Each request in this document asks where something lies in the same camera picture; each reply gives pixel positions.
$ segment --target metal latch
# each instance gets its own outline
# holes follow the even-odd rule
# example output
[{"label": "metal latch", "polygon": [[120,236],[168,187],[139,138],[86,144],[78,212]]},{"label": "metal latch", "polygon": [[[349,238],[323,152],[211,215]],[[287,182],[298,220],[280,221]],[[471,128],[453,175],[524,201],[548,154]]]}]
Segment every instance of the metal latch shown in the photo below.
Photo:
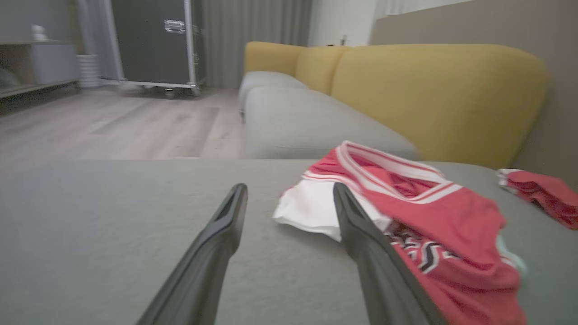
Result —
[{"label": "metal latch", "polygon": [[165,19],[165,30],[169,33],[184,34],[184,22]]}]

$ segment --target red jersey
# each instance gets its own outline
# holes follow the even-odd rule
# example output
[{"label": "red jersey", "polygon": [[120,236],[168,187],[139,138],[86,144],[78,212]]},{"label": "red jersey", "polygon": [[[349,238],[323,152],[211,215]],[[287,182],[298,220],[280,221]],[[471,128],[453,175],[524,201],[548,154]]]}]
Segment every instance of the red jersey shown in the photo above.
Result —
[{"label": "red jersey", "polygon": [[[433,167],[346,141],[303,178],[345,183],[371,202],[380,214],[371,219],[387,220],[384,234],[450,324],[526,323],[520,276],[496,246],[505,220],[492,200]],[[308,230],[298,221],[285,223]]]}]

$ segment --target yellow sofa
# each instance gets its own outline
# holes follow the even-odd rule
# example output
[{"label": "yellow sofa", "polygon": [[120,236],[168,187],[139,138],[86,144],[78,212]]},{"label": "yellow sofa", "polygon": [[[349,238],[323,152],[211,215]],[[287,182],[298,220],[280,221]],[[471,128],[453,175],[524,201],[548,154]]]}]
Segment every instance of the yellow sofa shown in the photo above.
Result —
[{"label": "yellow sofa", "polygon": [[299,47],[250,42],[245,72],[293,76],[386,125],[424,160],[504,168],[547,88],[544,64],[498,45]]}]

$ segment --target white vase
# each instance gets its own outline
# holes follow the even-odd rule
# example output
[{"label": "white vase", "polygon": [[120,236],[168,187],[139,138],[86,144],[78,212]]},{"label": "white vase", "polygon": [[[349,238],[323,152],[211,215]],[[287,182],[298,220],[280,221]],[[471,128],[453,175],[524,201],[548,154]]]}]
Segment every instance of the white vase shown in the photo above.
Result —
[{"label": "white vase", "polygon": [[92,54],[77,55],[78,65],[80,67],[80,81],[81,88],[95,88],[102,85],[99,77],[98,57]]}]

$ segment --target floor plank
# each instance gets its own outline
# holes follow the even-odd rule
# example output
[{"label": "floor plank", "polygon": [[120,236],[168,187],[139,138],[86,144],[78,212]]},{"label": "floor plank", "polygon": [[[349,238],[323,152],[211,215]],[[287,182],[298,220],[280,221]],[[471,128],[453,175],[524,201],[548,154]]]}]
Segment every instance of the floor plank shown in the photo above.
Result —
[{"label": "floor plank", "polygon": [[237,91],[194,98],[105,86],[41,91],[0,102],[0,179],[59,161],[239,158]]}]

